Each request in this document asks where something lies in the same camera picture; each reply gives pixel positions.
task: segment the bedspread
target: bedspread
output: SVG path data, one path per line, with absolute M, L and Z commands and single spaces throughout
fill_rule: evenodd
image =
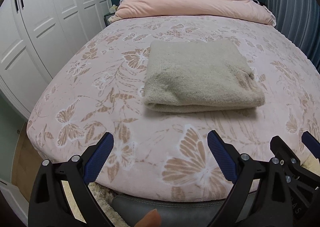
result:
M 143 106 L 152 41 L 217 39 L 232 41 L 246 57 L 264 91 L 263 106 L 186 114 Z M 308 130 L 320 139 L 319 98 L 318 72 L 272 26 L 214 16 L 126 19 L 104 29 L 63 67 L 33 109 L 27 132 L 53 162 L 82 154 L 111 132 L 114 148 L 98 183 L 150 199 L 214 200 L 225 198 L 232 183 L 208 149 L 209 131 L 258 160 L 273 156 L 269 142 L 279 135 L 303 163 L 310 153 L 301 134 Z

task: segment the curtain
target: curtain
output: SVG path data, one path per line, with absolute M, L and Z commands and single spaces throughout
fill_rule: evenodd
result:
M 316 0 L 267 0 L 276 29 L 292 41 L 320 72 L 320 8 Z

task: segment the butterfly pattern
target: butterfly pattern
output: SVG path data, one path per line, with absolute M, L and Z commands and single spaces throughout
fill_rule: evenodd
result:
M 127 40 L 131 40 L 133 42 L 138 42 L 138 41 L 141 41 L 143 40 L 144 38 L 146 38 L 147 36 L 149 36 L 150 34 L 144 34 L 144 35 L 139 35 L 139 36 L 136 36 L 135 33 L 130 33 L 128 36 L 126 36 L 123 40 L 124 41 L 127 41 Z
M 265 105 L 185 114 L 143 106 L 152 41 L 220 39 L 247 59 Z M 247 76 L 238 75 L 244 88 L 251 87 Z M 114 148 L 97 182 L 148 199 L 206 201 L 225 198 L 232 187 L 208 149 L 209 131 L 264 161 L 279 135 L 303 162 L 310 153 L 302 133 L 320 138 L 319 107 L 319 73 L 272 26 L 215 16 L 133 18 L 108 26 L 63 67 L 36 103 L 27 133 L 39 152 L 64 162 L 110 132 Z

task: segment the white wardrobe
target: white wardrobe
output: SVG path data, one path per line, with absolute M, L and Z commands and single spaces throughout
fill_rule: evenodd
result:
M 0 89 L 29 118 L 70 58 L 106 26 L 111 0 L 4 0 L 0 7 Z

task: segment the folded towel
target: folded towel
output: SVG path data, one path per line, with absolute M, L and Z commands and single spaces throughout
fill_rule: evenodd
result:
M 265 102 L 245 57 L 229 40 L 153 41 L 150 49 L 144 99 L 149 109 L 190 113 Z

